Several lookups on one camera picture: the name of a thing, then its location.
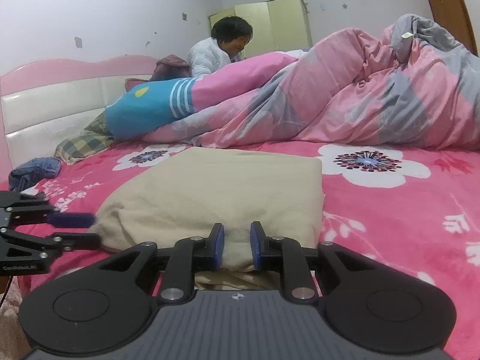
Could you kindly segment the green plaid pillow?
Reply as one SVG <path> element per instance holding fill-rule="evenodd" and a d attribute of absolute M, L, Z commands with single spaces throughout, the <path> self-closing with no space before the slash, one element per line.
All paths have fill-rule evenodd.
<path fill-rule="evenodd" d="M 115 143 L 107 129 L 105 112 L 89 123 L 78 136 L 61 141 L 55 149 L 55 158 L 72 165 L 109 149 Z"/>

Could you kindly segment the folded blue denim garment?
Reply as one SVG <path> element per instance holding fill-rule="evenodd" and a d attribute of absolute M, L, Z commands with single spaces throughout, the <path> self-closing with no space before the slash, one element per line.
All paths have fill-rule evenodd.
<path fill-rule="evenodd" d="M 61 164 L 61 161 L 54 157 L 33 158 L 10 172 L 9 190 L 21 192 L 41 180 L 54 179 L 60 172 Z"/>

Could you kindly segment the brown wooden door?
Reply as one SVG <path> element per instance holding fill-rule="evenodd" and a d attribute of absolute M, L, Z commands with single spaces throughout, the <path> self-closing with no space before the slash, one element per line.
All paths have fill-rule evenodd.
<path fill-rule="evenodd" d="M 428 0 L 434 21 L 474 55 L 477 43 L 465 0 Z"/>

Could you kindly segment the pink floral fleece bedsheet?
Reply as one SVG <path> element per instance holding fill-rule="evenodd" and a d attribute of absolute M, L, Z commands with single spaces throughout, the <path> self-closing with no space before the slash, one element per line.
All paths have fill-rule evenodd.
<path fill-rule="evenodd" d="M 68 166 L 27 194 L 45 193 L 61 211 L 95 212 L 119 186 L 186 149 L 127 143 Z M 436 285 L 453 300 L 456 326 L 445 347 L 454 359 L 479 359 L 479 152 L 412 147 L 267 142 L 239 150 L 322 161 L 325 194 L 320 240 Z M 398 160 L 381 175 L 338 166 L 355 150 Z M 21 295 L 64 272 L 106 258 L 102 250 L 66 253 L 46 275 L 21 276 Z"/>

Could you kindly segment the pink white padded headboard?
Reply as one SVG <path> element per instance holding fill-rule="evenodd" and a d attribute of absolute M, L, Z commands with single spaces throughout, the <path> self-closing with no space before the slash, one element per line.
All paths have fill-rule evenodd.
<path fill-rule="evenodd" d="M 124 55 L 99 63 L 47 59 L 1 77 L 1 181 L 32 158 L 50 157 L 125 92 L 157 59 Z"/>

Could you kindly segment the blue pink striped pillow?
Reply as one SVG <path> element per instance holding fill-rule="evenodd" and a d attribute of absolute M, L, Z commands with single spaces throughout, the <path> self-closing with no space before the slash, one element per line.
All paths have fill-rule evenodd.
<path fill-rule="evenodd" d="M 106 130 L 117 140 L 139 137 L 259 89 L 281 69 L 296 61 L 294 56 L 272 52 L 230 63 L 205 76 L 136 85 L 106 107 Z"/>

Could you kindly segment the pale yellow wardrobe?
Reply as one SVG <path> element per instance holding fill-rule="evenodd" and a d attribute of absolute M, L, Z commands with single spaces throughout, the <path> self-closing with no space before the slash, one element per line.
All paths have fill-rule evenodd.
<path fill-rule="evenodd" d="M 253 27 L 245 58 L 273 51 L 308 50 L 312 47 L 308 10 L 304 0 L 270 0 L 235 5 L 209 16 L 210 26 L 227 16 L 239 16 Z"/>

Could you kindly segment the white fluffy blanket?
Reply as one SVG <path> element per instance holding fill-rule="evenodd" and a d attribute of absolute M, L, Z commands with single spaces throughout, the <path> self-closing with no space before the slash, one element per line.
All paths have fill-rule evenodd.
<path fill-rule="evenodd" d="M 18 311 L 22 296 L 17 279 L 14 278 L 7 296 L 1 305 L 0 318 L 0 358 L 1 360 L 19 360 L 29 353 L 31 347 L 18 320 Z"/>

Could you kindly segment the beige khaki trousers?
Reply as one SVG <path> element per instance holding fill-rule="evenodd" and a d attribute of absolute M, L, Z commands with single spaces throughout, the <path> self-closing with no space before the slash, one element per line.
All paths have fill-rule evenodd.
<path fill-rule="evenodd" d="M 200 289 L 276 289 L 275 272 L 253 267 L 250 225 L 268 236 L 317 245 L 324 203 L 317 158 L 190 148 L 124 183 L 100 206 L 91 228 L 108 251 L 141 242 L 168 248 L 224 226 L 221 270 L 200 272 Z"/>

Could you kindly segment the pink grey floral duvet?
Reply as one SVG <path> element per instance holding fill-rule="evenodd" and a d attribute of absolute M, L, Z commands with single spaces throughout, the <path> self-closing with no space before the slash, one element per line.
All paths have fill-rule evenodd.
<path fill-rule="evenodd" d="M 262 88 L 144 136 L 215 148 L 290 140 L 477 150 L 479 58 L 413 14 L 379 39 L 345 28 Z"/>

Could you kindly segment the child in maroon jacket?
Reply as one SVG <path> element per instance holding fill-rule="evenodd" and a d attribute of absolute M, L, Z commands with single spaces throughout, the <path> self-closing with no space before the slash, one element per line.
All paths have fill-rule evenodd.
<path fill-rule="evenodd" d="M 239 62 L 253 33 L 253 27 L 245 19 L 226 16 L 214 24 L 210 37 L 191 47 L 187 60 L 176 55 L 158 60 L 148 82 L 203 77 Z"/>

